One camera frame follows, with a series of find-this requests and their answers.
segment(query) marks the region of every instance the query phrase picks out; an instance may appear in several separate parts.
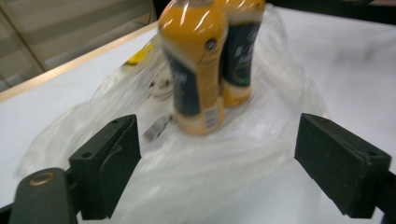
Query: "white tabletop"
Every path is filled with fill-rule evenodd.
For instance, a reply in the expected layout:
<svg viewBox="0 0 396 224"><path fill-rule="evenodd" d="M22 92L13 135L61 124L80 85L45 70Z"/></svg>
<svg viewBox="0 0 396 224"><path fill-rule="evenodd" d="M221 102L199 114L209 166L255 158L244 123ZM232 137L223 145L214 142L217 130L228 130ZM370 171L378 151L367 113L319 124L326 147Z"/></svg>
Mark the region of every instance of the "white tabletop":
<svg viewBox="0 0 396 224"><path fill-rule="evenodd" d="M318 86L332 119L396 157L396 27L279 11L290 54ZM155 33L125 41L0 104L0 206L12 203L20 181L15 170L35 137L69 108L89 100L104 78ZM396 173L395 163L390 170ZM323 196L310 216L312 223L379 223L381 213L373 220L351 220Z"/></svg>

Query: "yellow plastic bottle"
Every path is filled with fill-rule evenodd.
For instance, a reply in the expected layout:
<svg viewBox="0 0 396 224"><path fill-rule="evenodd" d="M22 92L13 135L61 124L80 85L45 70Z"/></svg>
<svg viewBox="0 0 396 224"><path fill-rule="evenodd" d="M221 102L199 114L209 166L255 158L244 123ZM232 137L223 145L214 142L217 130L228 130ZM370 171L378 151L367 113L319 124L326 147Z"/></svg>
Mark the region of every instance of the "yellow plastic bottle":
<svg viewBox="0 0 396 224"><path fill-rule="evenodd" d="M174 0L159 19L159 34L175 83L175 110L187 133L214 132L222 123L219 58L227 18L212 0Z"/></svg>
<svg viewBox="0 0 396 224"><path fill-rule="evenodd" d="M262 23L264 0L217 0L226 11L229 32L221 55L220 75L225 106L244 104L250 97L254 42Z"/></svg>

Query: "bottle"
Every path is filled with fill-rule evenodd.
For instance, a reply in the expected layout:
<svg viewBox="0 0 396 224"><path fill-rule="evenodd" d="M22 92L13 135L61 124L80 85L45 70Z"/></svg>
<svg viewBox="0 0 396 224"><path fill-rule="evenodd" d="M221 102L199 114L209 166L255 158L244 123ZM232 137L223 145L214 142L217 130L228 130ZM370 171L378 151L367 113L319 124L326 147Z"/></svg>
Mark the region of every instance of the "bottle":
<svg viewBox="0 0 396 224"><path fill-rule="evenodd" d="M159 19L175 84L175 117L187 133L212 133L223 121L219 58L227 29L224 11L212 0L174 0Z"/></svg>
<svg viewBox="0 0 396 224"><path fill-rule="evenodd" d="M242 105L250 97L251 62L264 3L264 0L218 0L229 21L220 65L225 106Z"/></svg>

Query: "white plastic bag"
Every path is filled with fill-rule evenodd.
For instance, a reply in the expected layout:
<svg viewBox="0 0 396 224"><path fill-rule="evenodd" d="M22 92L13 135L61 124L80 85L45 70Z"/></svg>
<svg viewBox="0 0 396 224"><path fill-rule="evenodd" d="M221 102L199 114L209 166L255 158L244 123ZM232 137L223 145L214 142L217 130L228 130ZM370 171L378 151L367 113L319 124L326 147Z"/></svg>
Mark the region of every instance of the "white plastic bag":
<svg viewBox="0 0 396 224"><path fill-rule="evenodd" d="M169 69L154 38L153 50L135 69L115 71L89 102L37 137L20 173L67 168L68 157L108 122L135 113L143 158L113 218L98 222L207 223L243 190L292 161L301 113L327 116L315 86L287 53L285 39L276 10L267 6L254 49L251 100L227 109L221 128L208 136L185 134L168 122L149 141L143 133L173 110Z"/></svg>

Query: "yellow object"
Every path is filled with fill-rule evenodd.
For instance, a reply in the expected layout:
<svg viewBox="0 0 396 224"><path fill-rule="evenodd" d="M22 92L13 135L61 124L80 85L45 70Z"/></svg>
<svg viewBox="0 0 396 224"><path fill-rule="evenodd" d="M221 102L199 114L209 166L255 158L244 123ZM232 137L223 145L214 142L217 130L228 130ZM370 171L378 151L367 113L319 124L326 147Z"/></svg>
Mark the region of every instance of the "yellow object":
<svg viewBox="0 0 396 224"><path fill-rule="evenodd" d="M172 1L159 19L175 82L176 119L187 133L212 133L224 119L219 58L227 26L224 11L210 0Z"/></svg>
<svg viewBox="0 0 396 224"><path fill-rule="evenodd" d="M229 20L229 32L220 65L225 106L238 106L251 94L250 69L254 42L264 12L264 0L217 0Z"/></svg>
<svg viewBox="0 0 396 224"><path fill-rule="evenodd" d="M145 47L143 47L141 50L139 50L136 54L134 54L131 58L126 61L128 64L133 64L136 65L140 63L146 55L151 51L152 45L148 43Z"/></svg>

